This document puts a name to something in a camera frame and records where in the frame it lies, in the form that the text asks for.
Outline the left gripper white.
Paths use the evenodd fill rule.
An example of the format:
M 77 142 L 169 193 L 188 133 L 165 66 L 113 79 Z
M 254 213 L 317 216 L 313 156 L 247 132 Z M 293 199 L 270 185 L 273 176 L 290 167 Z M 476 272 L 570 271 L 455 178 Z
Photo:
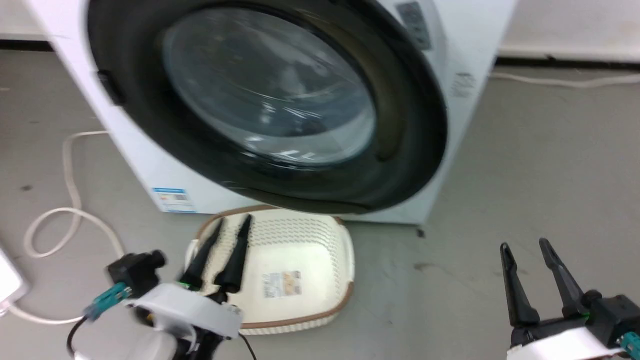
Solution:
M 215 276 L 217 293 L 236 294 L 242 289 L 253 220 L 251 214 L 245 216 L 227 264 Z M 210 251 L 225 223 L 225 218 L 220 218 L 202 245 L 191 248 L 190 260 L 179 278 L 181 285 L 163 283 L 132 301 L 135 308 L 153 316 L 153 331 L 139 338 L 125 360 L 213 360 L 222 342 L 239 337 L 242 310 L 198 294 Z

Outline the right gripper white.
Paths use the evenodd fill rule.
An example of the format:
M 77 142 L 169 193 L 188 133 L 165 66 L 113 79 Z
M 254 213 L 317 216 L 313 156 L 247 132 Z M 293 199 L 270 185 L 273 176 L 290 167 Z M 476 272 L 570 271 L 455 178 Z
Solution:
M 541 321 L 522 287 L 509 244 L 502 243 L 499 253 L 512 326 L 506 360 L 606 360 L 622 353 L 618 340 L 627 332 L 626 318 L 599 312 L 586 317 L 583 290 L 550 241 L 540 238 L 538 244 L 557 285 L 563 317 Z

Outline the black round glass washer door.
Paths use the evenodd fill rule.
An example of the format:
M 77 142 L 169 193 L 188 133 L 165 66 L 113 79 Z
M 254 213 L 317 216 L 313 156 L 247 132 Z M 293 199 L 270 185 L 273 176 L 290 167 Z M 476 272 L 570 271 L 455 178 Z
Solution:
M 88 0 L 86 28 L 112 102 L 236 194 L 368 214 L 443 162 L 430 42 L 380 0 Z

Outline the paper label in basket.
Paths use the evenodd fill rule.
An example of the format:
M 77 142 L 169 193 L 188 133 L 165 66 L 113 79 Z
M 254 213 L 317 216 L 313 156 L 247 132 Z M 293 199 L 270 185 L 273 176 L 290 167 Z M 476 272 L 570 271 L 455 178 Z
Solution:
M 302 294 L 301 271 L 270 272 L 262 275 L 263 296 L 266 299 L 300 296 Z

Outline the blue white energy label sticker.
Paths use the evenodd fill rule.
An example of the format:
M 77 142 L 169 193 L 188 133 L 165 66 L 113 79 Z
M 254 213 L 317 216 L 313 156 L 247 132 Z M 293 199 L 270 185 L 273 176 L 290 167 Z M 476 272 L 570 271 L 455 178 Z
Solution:
M 153 187 L 151 189 L 158 208 L 173 214 L 196 214 L 194 204 L 185 189 L 173 187 Z

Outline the white laundry basket brown rim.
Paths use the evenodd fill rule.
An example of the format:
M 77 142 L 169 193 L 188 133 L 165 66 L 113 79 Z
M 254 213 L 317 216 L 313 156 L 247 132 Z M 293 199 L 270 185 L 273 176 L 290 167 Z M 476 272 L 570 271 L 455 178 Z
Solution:
M 347 305 L 355 285 L 355 256 L 351 235 L 336 216 L 254 205 L 213 214 L 190 242 L 197 252 L 217 227 L 224 228 L 211 248 L 203 272 L 203 295 L 217 290 L 215 276 L 222 271 L 236 244 L 240 226 L 253 216 L 240 292 L 229 301 L 243 311 L 243 335 L 275 335 L 326 326 Z M 300 271 L 302 294 L 265 298 L 262 275 Z

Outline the white power strip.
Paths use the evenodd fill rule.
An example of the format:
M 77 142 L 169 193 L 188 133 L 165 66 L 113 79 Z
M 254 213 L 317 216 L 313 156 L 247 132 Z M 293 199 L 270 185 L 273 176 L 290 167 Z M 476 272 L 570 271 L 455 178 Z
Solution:
M 0 317 L 29 291 L 29 282 L 0 245 Z

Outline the grey control panel sticker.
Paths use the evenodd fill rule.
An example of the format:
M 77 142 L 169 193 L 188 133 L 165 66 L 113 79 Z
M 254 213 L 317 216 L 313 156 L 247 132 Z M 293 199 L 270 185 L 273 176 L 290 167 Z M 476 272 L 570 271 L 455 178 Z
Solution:
M 425 15 L 418 1 L 407 1 L 398 3 L 395 8 L 400 16 L 406 32 L 413 39 L 417 48 L 421 51 L 432 49 L 432 40 Z

